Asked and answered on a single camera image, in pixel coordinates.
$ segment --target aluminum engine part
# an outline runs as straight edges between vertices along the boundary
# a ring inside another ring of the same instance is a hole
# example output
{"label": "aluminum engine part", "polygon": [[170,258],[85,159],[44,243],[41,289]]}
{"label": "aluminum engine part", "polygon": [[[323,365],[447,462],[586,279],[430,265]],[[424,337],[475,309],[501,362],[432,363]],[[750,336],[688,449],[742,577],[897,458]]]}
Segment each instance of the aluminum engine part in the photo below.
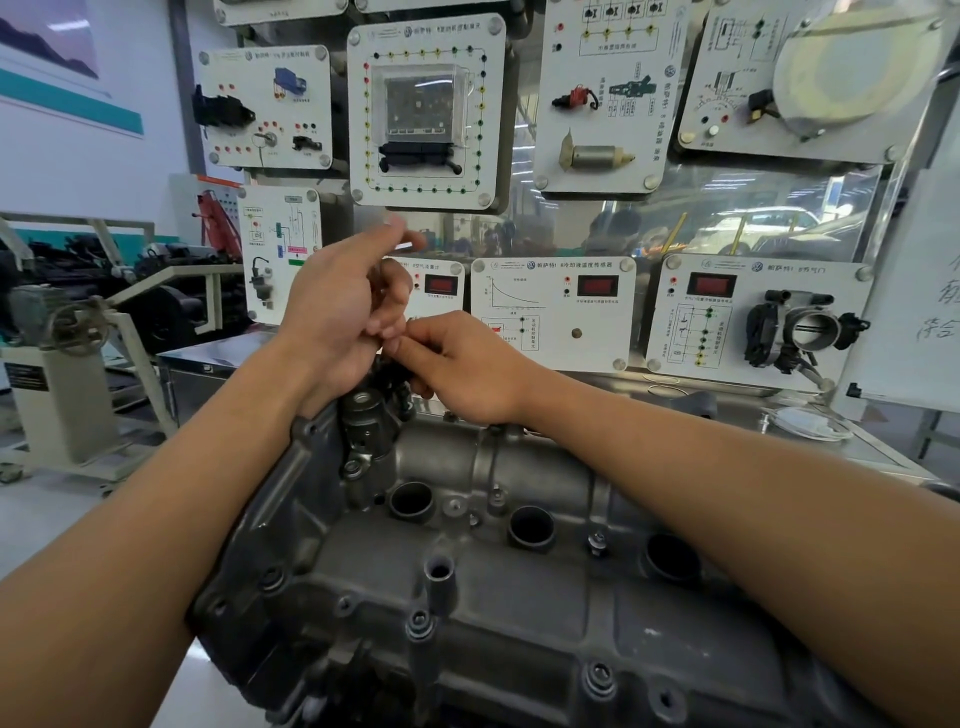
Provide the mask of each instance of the aluminum engine part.
{"label": "aluminum engine part", "polygon": [[890,725],[568,452],[402,399],[297,421],[191,608],[273,723]]}

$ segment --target hand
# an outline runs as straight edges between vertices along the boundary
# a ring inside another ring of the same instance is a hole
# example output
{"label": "hand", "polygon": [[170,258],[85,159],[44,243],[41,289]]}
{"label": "hand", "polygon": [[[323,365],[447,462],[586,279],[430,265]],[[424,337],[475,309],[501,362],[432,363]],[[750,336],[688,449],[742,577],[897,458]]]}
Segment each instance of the hand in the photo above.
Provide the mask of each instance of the hand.
{"label": "hand", "polygon": [[271,346],[304,361],[311,389],[300,409],[312,417],[349,392],[367,373],[384,340],[406,326],[413,282],[395,260],[401,242],[426,246],[399,215],[311,255],[294,278],[283,323]]}
{"label": "hand", "polygon": [[553,375],[463,311],[415,319],[383,350],[416,375],[414,392],[436,393],[478,425],[524,424],[535,388]]}

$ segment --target red digital display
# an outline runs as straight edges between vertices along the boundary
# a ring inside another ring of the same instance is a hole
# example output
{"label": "red digital display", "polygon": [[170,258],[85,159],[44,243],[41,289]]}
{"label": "red digital display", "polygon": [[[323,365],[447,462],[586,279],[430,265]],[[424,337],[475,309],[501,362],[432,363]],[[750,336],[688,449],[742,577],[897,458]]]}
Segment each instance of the red digital display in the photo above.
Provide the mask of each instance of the red digital display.
{"label": "red digital display", "polygon": [[439,296],[456,296],[459,283],[460,279],[456,276],[432,276],[427,274],[423,282],[423,291]]}
{"label": "red digital display", "polygon": [[620,276],[578,276],[578,296],[616,296]]}
{"label": "red digital display", "polygon": [[733,295],[736,276],[719,273],[691,273],[690,284],[686,288],[688,296],[712,296],[728,299]]}

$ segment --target mounting screw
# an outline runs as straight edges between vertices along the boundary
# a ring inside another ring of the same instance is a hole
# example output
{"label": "mounting screw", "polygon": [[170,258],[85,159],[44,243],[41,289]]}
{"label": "mounting screw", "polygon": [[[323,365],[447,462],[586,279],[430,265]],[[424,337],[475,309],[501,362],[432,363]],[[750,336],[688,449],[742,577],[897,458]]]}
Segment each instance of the mounting screw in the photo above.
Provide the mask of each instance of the mounting screw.
{"label": "mounting screw", "polygon": [[603,535],[602,531],[594,531],[587,537],[587,546],[594,556],[598,558],[605,556],[607,554],[607,537]]}

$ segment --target car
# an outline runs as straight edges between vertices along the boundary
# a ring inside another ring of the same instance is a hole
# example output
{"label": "car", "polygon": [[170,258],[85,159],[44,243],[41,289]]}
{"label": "car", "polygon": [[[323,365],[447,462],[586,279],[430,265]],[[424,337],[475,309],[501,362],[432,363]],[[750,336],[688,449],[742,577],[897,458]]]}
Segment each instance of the car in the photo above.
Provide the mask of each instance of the car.
{"label": "car", "polygon": [[804,231],[787,235],[764,235],[757,240],[751,255],[850,262],[856,253],[866,219],[866,211],[856,212]]}
{"label": "car", "polygon": [[749,255],[761,238],[815,228],[820,225],[820,219],[802,207],[752,207],[717,212],[697,230],[685,251],[728,255],[741,223],[743,232],[736,254]]}

